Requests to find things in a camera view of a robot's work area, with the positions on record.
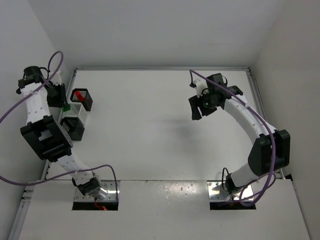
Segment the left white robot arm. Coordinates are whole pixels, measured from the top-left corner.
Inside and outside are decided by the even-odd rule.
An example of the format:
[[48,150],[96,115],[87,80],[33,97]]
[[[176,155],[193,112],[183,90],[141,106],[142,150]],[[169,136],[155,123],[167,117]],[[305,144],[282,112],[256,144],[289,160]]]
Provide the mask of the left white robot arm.
[[67,106],[64,84],[48,82],[42,68],[29,66],[18,81],[17,93],[26,97],[27,121],[20,132],[41,160],[62,167],[72,178],[72,183],[84,196],[98,199],[102,183],[74,152],[69,133],[50,113],[50,108]]

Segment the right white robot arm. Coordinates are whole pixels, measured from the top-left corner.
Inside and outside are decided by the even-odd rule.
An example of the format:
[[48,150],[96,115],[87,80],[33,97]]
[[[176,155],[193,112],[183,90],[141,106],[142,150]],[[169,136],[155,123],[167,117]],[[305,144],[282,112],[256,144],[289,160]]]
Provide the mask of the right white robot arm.
[[228,193],[233,194],[259,177],[289,165],[289,132],[266,122],[250,106],[238,86],[229,86],[227,79],[216,73],[192,79],[190,87],[196,91],[188,100],[192,120],[198,121],[221,108],[236,120],[252,142],[247,163],[229,173],[222,184]]

